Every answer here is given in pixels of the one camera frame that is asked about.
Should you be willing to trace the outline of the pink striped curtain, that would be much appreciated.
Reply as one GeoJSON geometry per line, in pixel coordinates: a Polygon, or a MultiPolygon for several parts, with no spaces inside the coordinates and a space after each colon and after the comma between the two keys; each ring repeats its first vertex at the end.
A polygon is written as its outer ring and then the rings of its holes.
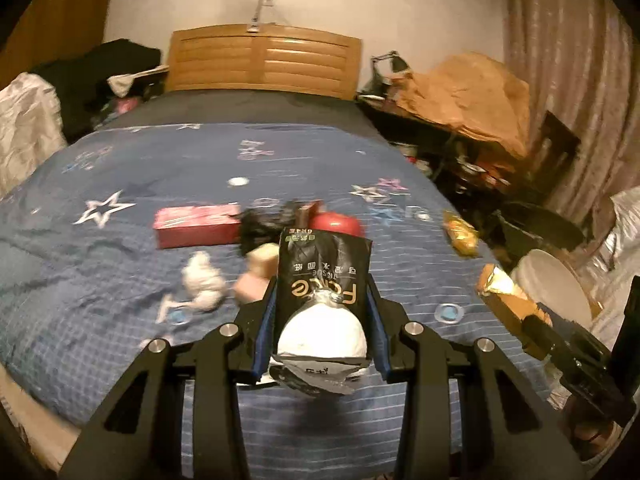
{"type": "Polygon", "coordinates": [[[578,136],[547,200],[575,223],[639,183],[639,41],[613,0],[503,0],[504,58],[529,84],[530,136],[555,114],[578,136]]]}

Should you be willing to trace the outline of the orange snack packet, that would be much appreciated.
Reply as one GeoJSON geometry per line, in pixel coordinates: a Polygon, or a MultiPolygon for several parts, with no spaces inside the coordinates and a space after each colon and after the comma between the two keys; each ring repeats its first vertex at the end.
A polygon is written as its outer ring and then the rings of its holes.
{"type": "Polygon", "coordinates": [[[522,324],[529,315],[535,315],[542,322],[552,326],[550,316],[512,281],[509,274],[495,264],[484,265],[480,271],[476,291],[506,330],[518,338],[524,352],[538,361],[543,361],[546,354],[523,332],[522,324]]]}

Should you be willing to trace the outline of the red round tin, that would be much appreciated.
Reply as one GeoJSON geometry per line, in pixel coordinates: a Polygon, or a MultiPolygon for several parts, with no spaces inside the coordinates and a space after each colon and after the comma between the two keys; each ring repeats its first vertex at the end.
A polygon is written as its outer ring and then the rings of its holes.
{"type": "Polygon", "coordinates": [[[314,230],[342,233],[356,237],[366,236],[362,224],[357,218],[346,216],[346,214],[338,214],[334,211],[323,211],[315,214],[309,221],[309,227],[314,230]]]}

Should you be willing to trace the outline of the black desk lamp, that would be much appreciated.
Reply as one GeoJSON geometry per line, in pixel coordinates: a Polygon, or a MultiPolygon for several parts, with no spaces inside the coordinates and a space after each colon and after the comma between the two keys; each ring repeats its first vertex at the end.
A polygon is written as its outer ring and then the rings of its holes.
{"type": "Polygon", "coordinates": [[[363,98],[385,100],[393,79],[409,69],[408,63],[396,50],[370,58],[371,77],[359,91],[363,98]]]}

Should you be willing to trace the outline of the white crumpled plastic bag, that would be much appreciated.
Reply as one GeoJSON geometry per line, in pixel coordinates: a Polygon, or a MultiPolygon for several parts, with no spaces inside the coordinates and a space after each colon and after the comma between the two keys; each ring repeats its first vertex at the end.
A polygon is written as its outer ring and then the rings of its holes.
{"type": "Polygon", "coordinates": [[[67,143],[55,88],[20,73],[1,90],[0,188],[6,196],[67,143]]]}

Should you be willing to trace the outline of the small cardboard box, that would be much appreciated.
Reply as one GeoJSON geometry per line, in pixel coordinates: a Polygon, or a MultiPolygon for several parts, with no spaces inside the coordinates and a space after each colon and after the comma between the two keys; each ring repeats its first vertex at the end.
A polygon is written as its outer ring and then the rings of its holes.
{"type": "Polygon", "coordinates": [[[258,278],[270,280],[278,272],[279,245],[262,244],[246,255],[247,270],[258,278]]]}
{"type": "Polygon", "coordinates": [[[262,300],[268,285],[268,278],[245,272],[239,276],[233,286],[235,300],[238,304],[251,304],[262,300]]]}

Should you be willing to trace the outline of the black clothes pile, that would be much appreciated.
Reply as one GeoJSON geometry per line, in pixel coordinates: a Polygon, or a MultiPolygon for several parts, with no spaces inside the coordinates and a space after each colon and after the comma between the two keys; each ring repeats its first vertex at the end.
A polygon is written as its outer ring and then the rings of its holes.
{"type": "Polygon", "coordinates": [[[78,58],[36,65],[30,72],[55,88],[61,104],[62,133],[66,142],[73,144],[92,131],[92,118],[114,96],[108,78],[152,70],[161,59],[160,49],[117,39],[78,58]]]}

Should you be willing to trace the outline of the wooden bed headboard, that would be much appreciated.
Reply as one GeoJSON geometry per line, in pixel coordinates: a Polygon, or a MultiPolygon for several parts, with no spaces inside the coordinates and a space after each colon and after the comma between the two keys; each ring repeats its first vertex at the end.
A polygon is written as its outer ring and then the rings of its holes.
{"type": "Polygon", "coordinates": [[[357,93],[359,38],[268,24],[176,30],[168,52],[168,91],[282,91],[350,101],[357,93]]]}

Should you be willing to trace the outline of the red rectangular box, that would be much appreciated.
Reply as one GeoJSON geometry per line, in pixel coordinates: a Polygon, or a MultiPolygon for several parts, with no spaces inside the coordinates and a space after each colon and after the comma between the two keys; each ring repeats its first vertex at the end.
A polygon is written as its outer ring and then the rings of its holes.
{"type": "Polygon", "coordinates": [[[160,249],[228,245],[239,240],[239,204],[167,207],[153,223],[160,249]]]}

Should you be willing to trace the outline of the brown wooden wardrobe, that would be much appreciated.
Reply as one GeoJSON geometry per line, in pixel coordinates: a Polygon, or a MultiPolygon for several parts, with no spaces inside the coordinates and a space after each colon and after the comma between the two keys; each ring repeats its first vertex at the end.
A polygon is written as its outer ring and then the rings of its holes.
{"type": "Polygon", "coordinates": [[[103,41],[110,0],[32,0],[1,47],[1,84],[62,58],[77,58],[103,41]]]}

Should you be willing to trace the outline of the brown paper pile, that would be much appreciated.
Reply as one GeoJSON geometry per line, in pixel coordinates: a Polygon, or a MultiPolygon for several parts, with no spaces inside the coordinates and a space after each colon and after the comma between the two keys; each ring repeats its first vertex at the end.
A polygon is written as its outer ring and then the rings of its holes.
{"type": "Polygon", "coordinates": [[[528,154],[529,85],[493,58],[451,55],[426,74],[393,77],[392,89],[395,104],[413,116],[497,143],[517,159],[528,154]]]}

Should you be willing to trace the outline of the black snack bag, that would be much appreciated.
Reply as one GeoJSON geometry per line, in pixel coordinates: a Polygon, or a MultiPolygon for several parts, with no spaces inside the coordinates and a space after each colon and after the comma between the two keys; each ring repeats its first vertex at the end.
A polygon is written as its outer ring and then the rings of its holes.
{"type": "Polygon", "coordinates": [[[307,396],[348,396],[369,367],[371,242],[291,228],[280,238],[269,376],[307,396]]]}

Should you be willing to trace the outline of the yellow snack packet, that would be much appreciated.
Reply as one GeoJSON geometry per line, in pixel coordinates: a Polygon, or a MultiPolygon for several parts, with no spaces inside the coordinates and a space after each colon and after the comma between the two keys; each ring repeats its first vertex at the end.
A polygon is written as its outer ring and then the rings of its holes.
{"type": "Polygon", "coordinates": [[[442,213],[442,225],[452,248],[462,257],[478,256],[478,234],[469,222],[451,211],[442,213]]]}

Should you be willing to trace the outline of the white crumpled tissue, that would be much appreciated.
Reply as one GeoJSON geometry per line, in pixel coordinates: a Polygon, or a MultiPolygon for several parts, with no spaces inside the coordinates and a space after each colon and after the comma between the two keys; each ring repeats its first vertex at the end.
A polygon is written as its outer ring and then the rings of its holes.
{"type": "Polygon", "coordinates": [[[182,284],[190,295],[190,306],[200,311],[217,309],[227,292],[226,280],[212,266],[207,252],[194,252],[182,269],[182,284]]]}

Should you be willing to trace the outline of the black checkered cloth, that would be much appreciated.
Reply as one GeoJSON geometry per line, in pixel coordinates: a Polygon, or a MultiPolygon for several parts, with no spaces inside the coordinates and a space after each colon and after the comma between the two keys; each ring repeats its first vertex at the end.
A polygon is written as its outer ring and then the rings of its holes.
{"type": "Polygon", "coordinates": [[[259,246],[269,243],[278,244],[284,230],[305,229],[311,213],[316,208],[317,202],[304,204],[297,200],[290,200],[277,211],[268,211],[266,208],[243,210],[238,215],[240,222],[239,244],[242,256],[246,256],[259,246]]]}

